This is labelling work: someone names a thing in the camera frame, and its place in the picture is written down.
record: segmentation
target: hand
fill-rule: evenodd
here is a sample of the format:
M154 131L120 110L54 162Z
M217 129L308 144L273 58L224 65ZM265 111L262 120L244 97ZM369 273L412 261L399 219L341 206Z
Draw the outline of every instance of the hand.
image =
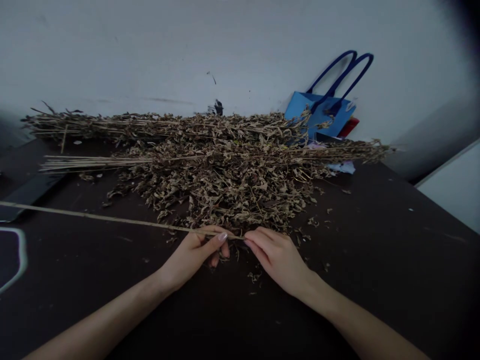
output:
M245 244L268 275L297 299L305 302L311 289L322 281L304 263L289 236L260 226L255 231L248 231L245 238Z
M220 248L224 257L230 257L227 242L228 234L233 235L230 231L216 225L204 226L201 230L219 234L204 244L205 235L189 232L159 270L163 284L172 292L180 289L200 269L206 259L209 258L209 265L216 268L220 261L218 252Z

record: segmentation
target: bundle of dried stems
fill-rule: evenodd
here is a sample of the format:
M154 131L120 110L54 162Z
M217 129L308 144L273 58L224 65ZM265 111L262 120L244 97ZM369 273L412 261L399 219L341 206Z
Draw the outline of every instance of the bundle of dried stems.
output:
M92 179L84 172L123 168L109 198L136 192L158 212L158 221L188 201L187 217L173 221L188 228L217 224L240 232L263 225L288 232L289 219L317 202L311 180L335 175L327 164L377 162L389 152L379 140L306 146L308 110L295 121L279 112L182 118L50 110L25 119L37 137L107 138L133 145L112 157L49 156L41 171L81 172Z

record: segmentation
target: finger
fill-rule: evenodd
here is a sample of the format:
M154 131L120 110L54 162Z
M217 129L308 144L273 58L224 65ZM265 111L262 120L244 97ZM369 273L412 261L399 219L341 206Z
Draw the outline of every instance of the finger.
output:
M267 235L261 231L247 231L245 233L245 238L255 243L263 252L267 255L272 254L272 249L274 248L274 243Z
M220 261L220 254L218 252L214 252L211 256L211 266L216 268Z
M199 247L197 250L202 254L203 260L216 252L226 242L228 236L226 232L222 232L212 237L205 245Z
M223 257L225 258L229 258L230 257L230 249L229 249L229 241L225 241L223 243L223 245L221 246L221 254L223 255Z
M269 257L267 256L267 254L253 241L245 240L244 243L251 249L260 264L266 269L266 267L270 265Z
M208 232L213 232L213 233L228 233L229 235L233 235L231 231L228 231L224 229L223 227L217 226L217 225L207 225L199 228L198 230L202 231L208 231ZM190 248L198 248L202 245L202 242L205 240L205 234L201 233L196 233L196 232L189 232L187 236L185 236L185 239L183 239L184 242L187 242Z
M281 239L285 239L285 240L290 240L290 236L288 235L285 235L285 234L282 234L280 232L276 232L276 231L273 231L272 229L269 229L269 228L266 228L266 227L263 227L263 226L259 226L256 228L256 231L259 231L265 235L267 235L270 239L272 240L281 240Z

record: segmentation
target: fingernail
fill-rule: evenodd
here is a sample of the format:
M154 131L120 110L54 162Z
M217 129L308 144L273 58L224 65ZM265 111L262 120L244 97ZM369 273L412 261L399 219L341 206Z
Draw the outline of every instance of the fingernail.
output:
M229 235L226 232L222 232L220 235L218 235L218 240L223 243L228 237Z

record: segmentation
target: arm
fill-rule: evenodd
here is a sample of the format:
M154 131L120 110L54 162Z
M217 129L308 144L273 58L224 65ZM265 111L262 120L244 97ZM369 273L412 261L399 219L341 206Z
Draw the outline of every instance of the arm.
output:
M159 270L54 337L26 359L103 359L163 300L180 289L207 258L209 265L216 267L220 247L223 256L230 256L226 242L229 231L214 225L202 230L219 234L202 246L205 236L190 232Z
M331 322L361 359L428 359L399 333L311 271L289 236L259 227L245 237L273 280Z

